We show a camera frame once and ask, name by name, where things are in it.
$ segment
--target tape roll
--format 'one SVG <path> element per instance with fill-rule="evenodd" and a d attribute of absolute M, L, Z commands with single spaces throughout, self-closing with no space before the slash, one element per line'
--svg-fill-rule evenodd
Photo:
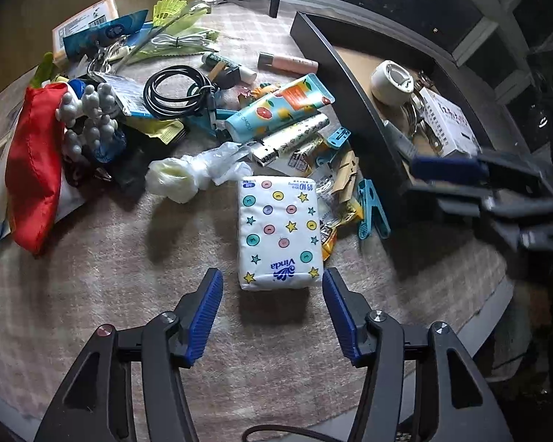
<path fill-rule="evenodd" d="M 399 64 L 386 60 L 371 75 L 371 93 L 381 103 L 401 106 L 410 101 L 414 91 L 414 79 Z"/>

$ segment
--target plastic wrapper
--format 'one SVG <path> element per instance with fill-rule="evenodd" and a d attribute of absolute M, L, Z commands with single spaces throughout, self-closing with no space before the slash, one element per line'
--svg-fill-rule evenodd
<path fill-rule="evenodd" d="M 297 149 L 283 153 L 267 166 L 287 176 L 307 178 L 321 166 L 317 163 L 319 157 L 329 161 L 334 154 L 335 150 L 328 148 L 324 137 L 316 135 Z"/>
<path fill-rule="evenodd" d="M 321 255 L 325 261 L 334 251 L 334 245 L 338 239 L 338 228 L 356 218 L 362 219 L 363 209 L 354 197 L 346 203 L 338 202 L 338 195 L 332 194 L 335 178 L 326 164 L 314 171 L 311 178 L 316 182 Z"/>
<path fill-rule="evenodd" d="M 186 203 L 199 189 L 207 189 L 211 181 L 219 186 L 225 181 L 236 181 L 254 174 L 247 163 L 239 161 L 249 152 L 248 147 L 228 142 L 196 156 L 154 161 L 146 174 L 146 189 L 177 203 Z"/>

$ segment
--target white plastic bag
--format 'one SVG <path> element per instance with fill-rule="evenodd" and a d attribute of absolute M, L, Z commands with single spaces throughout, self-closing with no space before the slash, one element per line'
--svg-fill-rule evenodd
<path fill-rule="evenodd" d="M 211 180 L 219 186 L 225 181 L 236 181 L 254 174 L 247 163 L 238 162 L 249 152 L 247 146 L 227 142 L 196 156 L 153 161 L 146 174 L 146 189 L 177 203 L 186 203 L 199 189 L 207 189 Z"/>

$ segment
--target blue gripper pad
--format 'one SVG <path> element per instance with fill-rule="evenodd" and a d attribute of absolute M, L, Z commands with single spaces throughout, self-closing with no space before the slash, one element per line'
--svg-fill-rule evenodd
<path fill-rule="evenodd" d="M 490 176 L 488 167 L 476 158 L 439 158 L 415 156 L 410 162 L 410 173 L 423 181 L 447 181 L 466 186 L 479 184 Z"/>
<path fill-rule="evenodd" d="M 342 354 L 355 367 L 364 367 L 377 348 L 375 336 L 366 327 L 369 303 L 362 294 L 348 290 L 334 267 L 324 272 L 322 291 Z"/>
<path fill-rule="evenodd" d="M 339 150 L 342 147 L 342 144 L 344 144 L 345 141 L 348 140 L 349 136 L 350 136 L 350 131 L 341 126 L 330 135 L 330 137 L 326 141 L 326 144 L 330 148 Z"/>
<path fill-rule="evenodd" d="M 180 329 L 171 350 L 187 367 L 203 355 L 222 296 L 221 271 L 210 267 L 196 292 L 189 292 L 178 301 L 174 313 L 180 320 Z"/>

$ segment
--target coiled cable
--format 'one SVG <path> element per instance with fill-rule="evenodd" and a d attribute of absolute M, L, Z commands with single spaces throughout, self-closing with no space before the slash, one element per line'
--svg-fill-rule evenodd
<path fill-rule="evenodd" d="M 171 76 L 188 76 L 195 83 L 189 88 L 185 97 L 171 98 L 157 91 L 158 85 Z M 213 84 L 207 76 L 192 66 L 177 64 L 169 66 L 154 73 L 147 80 L 143 88 L 143 103 L 152 116 L 157 119 L 177 119 L 190 116 L 209 103 L 213 93 L 217 91 L 217 85 Z"/>
<path fill-rule="evenodd" d="M 171 36 L 166 33 L 162 33 L 152 38 L 150 43 L 157 47 L 170 47 L 178 48 L 179 46 L 208 46 L 213 44 L 213 40 L 208 39 L 207 31 L 193 33 L 183 36 Z"/>

